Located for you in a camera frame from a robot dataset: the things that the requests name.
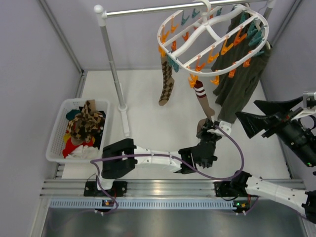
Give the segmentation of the tan striped sock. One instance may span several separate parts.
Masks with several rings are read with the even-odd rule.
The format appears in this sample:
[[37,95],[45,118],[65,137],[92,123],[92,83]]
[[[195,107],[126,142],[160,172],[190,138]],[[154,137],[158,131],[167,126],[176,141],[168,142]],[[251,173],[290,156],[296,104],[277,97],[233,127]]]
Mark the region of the tan striped sock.
[[207,119],[212,121],[213,116],[215,115],[215,111],[209,105],[209,101],[208,101],[205,89],[203,87],[203,83],[197,80],[193,89],[195,91],[199,104],[206,115],[206,118],[200,120],[197,124],[197,134],[198,134],[202,130]]

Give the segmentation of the brown tan argyle sock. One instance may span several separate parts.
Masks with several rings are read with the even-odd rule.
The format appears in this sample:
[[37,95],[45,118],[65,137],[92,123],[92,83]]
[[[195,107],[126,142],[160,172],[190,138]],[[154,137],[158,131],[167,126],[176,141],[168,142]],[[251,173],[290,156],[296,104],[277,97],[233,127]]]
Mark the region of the brown tan argyle sock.
[[95,100],[87,100],[81,111],[68,122],[67,132],[71,138],[89,143],[104,128],[105,117],[96,110]]

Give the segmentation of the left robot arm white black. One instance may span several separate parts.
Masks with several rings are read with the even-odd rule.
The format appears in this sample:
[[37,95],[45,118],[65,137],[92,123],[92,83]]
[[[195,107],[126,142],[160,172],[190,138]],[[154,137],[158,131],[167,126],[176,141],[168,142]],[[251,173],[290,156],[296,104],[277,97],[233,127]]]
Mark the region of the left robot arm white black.
[[209,168],[217,160],[216,143],[223,134],[216,128],[218,122],[206,120],[197,132],[199,143],[175,152],[145,149],[126,138],[103,148],[102,169],[97,175],[97,190],[110,190],[113,182],[136,168],[157,168],[171,173],[190,174],[198,166]]

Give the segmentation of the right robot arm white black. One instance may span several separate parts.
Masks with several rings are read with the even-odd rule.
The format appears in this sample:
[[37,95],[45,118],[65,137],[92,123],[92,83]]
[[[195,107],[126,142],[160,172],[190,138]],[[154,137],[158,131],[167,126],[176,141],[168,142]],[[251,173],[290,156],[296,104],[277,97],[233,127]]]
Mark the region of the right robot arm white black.
[[[256,100],[255,105],[264,115],[237,112],[236,117],[248,136],[254,137],[264,130],[264,138],[277,135],[281,141],[307,167],[316,165],[316,137],[310,128],[301,124],[303,117],[314,117],[315,96],[302,96],[293,100],[276,102]],[[247,172],[241,172],[230,182],[238,192],[267,198],[295,210],[308,221],[316,222],[316,193],[283,187]]]

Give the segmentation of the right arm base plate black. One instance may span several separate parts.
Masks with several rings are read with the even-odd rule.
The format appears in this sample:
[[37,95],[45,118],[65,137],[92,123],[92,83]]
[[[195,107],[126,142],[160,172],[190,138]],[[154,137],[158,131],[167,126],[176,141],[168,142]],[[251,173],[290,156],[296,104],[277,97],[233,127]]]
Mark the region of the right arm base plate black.
[[256,195],[248,194],[245,190],[246,184],[235,183],[232,181],[221,181],[215,182],[215,193],[216,197],[224,199],[233,198],[245,198],[245,197],[257,197]]

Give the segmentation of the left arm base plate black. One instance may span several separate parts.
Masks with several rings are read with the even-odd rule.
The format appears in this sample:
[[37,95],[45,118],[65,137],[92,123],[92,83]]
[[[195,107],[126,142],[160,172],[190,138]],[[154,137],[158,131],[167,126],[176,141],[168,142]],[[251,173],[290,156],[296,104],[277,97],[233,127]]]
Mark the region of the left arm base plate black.
[[[106,192],[112,197],[123,197],[127,192],[127,182],[114,181],[113,186]],[[84,197],[106,197],[103,191],[98,190],[96,181],[87,181],[84,187]]]

